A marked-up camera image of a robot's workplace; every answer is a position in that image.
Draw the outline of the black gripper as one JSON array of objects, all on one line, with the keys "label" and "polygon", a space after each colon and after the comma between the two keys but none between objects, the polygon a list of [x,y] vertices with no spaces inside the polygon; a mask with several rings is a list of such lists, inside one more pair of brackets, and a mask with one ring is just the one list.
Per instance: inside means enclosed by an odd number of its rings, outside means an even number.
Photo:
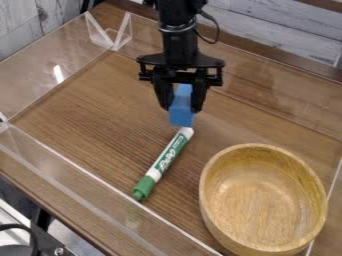
[{"label": "black gripper", "polygon": [[198,53],[192,64],[168,64],[163,53],[142,55],[137,58],[141,65],[139,79],[154,84],[161,107],[168,110],[174,100],[173,83],[193,84],[192,110],[202,111],[208,86],[224,85],[225,61]]}]

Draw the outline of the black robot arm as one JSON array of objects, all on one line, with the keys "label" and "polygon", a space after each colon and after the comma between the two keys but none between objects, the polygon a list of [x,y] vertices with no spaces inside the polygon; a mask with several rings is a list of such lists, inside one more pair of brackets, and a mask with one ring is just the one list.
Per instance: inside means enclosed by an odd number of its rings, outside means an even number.
[{"label": "black robot arm", "polygon": [[[216,18],[204,11],[208,0],[151,0],[159,13],[159,31],[163,51],[137,58],[141,66],[139,79],[150,81],[159,104],[170,109],[176,98],[174,83],[193,86],[192,110],[202,111],[208,90],[224,85],[222,59],[205,55],[198,46],[198,39],[216,44],[221,28]],[[197,16],[212,20],[217,27],[214,40],[208,40],[198,31]]]}]

